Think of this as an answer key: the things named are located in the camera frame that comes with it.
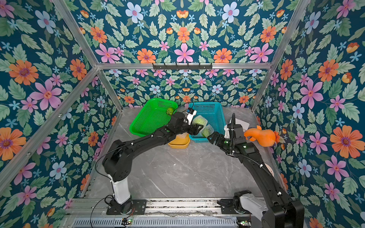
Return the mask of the dark speckled custard apple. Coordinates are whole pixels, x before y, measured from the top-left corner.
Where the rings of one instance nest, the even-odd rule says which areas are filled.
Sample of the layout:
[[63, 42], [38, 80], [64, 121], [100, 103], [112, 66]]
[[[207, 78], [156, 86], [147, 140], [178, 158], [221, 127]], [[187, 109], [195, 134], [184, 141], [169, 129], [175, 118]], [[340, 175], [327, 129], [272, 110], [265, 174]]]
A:
[[175, 111], [175, 109], [173, 107], [169, 107], [169, 108], [166, 109], [166, 114], [168, 116], [172, 116], [174, 111]]

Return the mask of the white foam net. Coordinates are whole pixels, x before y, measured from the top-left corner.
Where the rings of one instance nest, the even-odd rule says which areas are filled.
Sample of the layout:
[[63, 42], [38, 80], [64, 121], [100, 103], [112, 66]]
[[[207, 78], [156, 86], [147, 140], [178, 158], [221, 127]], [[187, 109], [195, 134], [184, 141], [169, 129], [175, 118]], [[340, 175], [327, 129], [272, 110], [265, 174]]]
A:
[[202, 132], [201, 132], [201, 135], [204, 137], [204, 138], [208, 138], [210, 135], [212, 135], [214, 133], [214, 128], [208, 124], [206, 125], [203, 129], [202, 129]]
[[206, 127], [206, 125], [208, 124], [208, 120], [202, 115], [198, 115], [192, 120], [192, 124], [199, 124], [203, 127]]

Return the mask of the light green custard apple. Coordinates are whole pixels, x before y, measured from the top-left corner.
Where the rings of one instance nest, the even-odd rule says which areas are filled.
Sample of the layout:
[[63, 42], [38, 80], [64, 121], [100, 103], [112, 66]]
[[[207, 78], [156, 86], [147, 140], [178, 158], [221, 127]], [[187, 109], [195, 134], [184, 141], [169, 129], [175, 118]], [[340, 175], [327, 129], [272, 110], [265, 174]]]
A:
[[196, 118], [196, 119], [194, 119], [194, 123], [205, 127], [207, 125], [208, 121], [205, 118]]

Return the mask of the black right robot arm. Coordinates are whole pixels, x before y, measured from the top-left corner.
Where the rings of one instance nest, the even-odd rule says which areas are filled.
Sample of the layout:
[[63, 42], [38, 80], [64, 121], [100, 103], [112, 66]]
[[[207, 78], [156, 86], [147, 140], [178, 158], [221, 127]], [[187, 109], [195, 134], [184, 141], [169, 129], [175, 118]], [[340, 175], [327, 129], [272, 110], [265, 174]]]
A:
[[305, 209], [298, 199], [293, 199], [281, 188], [268, 170], [256, 145], [245, 137], [226, 139], [215, 132], [208, 141], [218, 146], [227, 155], [239, 159], [254, 178], [264, 202], [251, 193], [236, 196], [239, 210], [249, 211], [261, 221], [264, 228], [303, 228]]

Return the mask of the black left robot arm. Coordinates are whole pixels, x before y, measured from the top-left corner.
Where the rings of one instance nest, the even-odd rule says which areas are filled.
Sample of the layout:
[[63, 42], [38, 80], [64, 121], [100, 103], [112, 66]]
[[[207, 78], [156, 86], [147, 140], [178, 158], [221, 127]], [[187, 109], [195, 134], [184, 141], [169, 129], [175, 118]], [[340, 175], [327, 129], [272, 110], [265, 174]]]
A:
[[113, 199], [109, 203], [110, 211], [107, 214], [129, 214], [133, 210], [127, 179], [132, 170], [133, 159], [148, 150], [170, 143], [177, 135], [197, 135], [205, 124], [193, 123], [193, 117], [190, 113], [185, 115], [176, 112], [172, 114], [168, 124], [157, 128], [149, 135], [131, 141], [113, 142], [102, 161], [113, 189]]

